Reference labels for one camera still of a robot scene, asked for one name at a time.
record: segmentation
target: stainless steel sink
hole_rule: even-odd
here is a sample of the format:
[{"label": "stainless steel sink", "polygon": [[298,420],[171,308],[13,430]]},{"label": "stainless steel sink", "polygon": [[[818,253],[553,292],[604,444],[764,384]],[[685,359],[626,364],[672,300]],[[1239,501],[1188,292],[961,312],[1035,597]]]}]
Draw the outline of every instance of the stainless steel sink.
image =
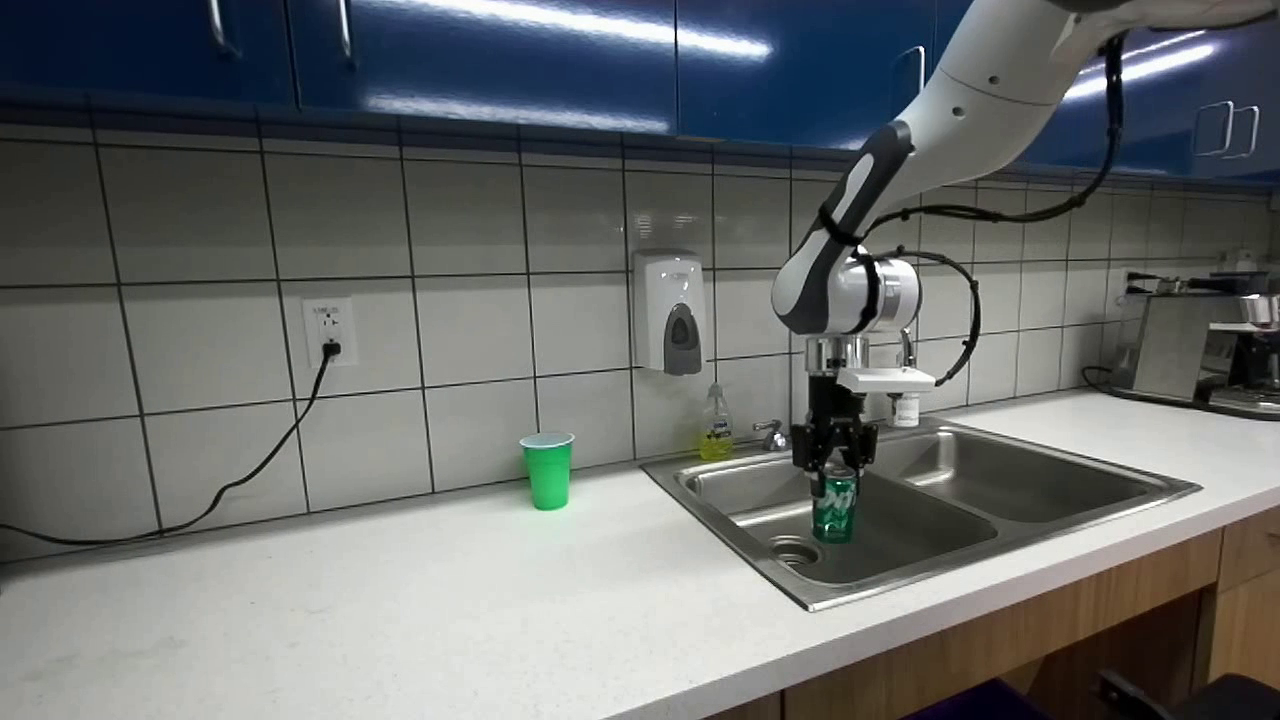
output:
[{"label": "stainless steel sink", "polygon": [[666,463],[650,477],[803,607],[1196,491],[1196,482],[979,430],[892,430],[859,480],[857,537],[820,542],[809,530],[809,480],[790,455]]}]

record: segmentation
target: upper cabinet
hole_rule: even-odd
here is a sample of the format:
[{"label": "upper cabinet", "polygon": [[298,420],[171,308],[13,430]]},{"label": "upper cabinet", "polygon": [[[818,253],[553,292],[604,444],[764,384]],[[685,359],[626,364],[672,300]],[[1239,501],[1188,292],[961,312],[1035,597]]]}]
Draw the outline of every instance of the upper cabinet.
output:
[{"label": "upper cabinet", "polygon": [[[969,0],[13,0],[0,98],[443,114],[857,149],[929,78]],[[1280,21],[1134,33],[1118,170],[1280,180]],[[1020,169],[1091,170],[1084,66]]]},{"label": "upper cabinet", "polygon": [[676,137],[852,149],[920,90],[932,3],[813,0],[798,10],[798,0],[685,0],[676,54]]},{"label": "upper cabinet", "polygon": [[292,0],[292,42],[303,110],[672,132],[666,0]]},{"label": "upper cabinet", "polygon": [[[1280,169],[1280,21],[1226,33],[1134,33],[1118,170],[1272,183]],[[1088,170],[1106,155],[1106,77],[1084,66],[1020,169]]]},{"label": "upper cabinet", "polygon": [[285,0],[4,3],[0,96],[287,108],[287,10]]},{"label": "upper cabinet", "polygon": [[1196,84],[1188,170],[1200,180],[1280,180],[1280,21],[1220,33],[1216,65]]}]

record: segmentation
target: coffee machine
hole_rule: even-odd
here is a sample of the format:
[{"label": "coffee machine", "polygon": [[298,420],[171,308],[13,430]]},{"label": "coffee machine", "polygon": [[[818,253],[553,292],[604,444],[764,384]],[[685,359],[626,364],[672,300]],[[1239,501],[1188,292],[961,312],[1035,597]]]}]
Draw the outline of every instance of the coffee machine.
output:
[{"label": "coffee machine", "polygon": [[1121,392],[1280,414],[1280,281],[1264,271],[1129,274],[1143,300]]}]

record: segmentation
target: green cup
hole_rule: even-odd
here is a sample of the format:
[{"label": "green cup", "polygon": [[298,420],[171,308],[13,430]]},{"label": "green cup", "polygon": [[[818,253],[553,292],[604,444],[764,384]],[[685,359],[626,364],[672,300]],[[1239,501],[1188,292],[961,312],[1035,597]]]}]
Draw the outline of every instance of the green cup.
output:
[{"label": "green cup", "polygon": [[572,435],[570,430],[535,430],[519,435],[529,495],[531,509],[556,510],[570,502],[570,477],[572,477]]}]

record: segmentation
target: green bottle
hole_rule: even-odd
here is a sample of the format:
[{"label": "green bottle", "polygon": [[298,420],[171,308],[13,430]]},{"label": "green bottle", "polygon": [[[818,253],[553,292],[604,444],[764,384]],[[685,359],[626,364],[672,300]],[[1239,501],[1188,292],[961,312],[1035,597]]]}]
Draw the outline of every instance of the green bottle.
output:
[{"label": "green bottle", "polygon": [[857,468],[847,468],[837,449],[813,486],[813,541],[847,542],[852,514],[857,514]]}]

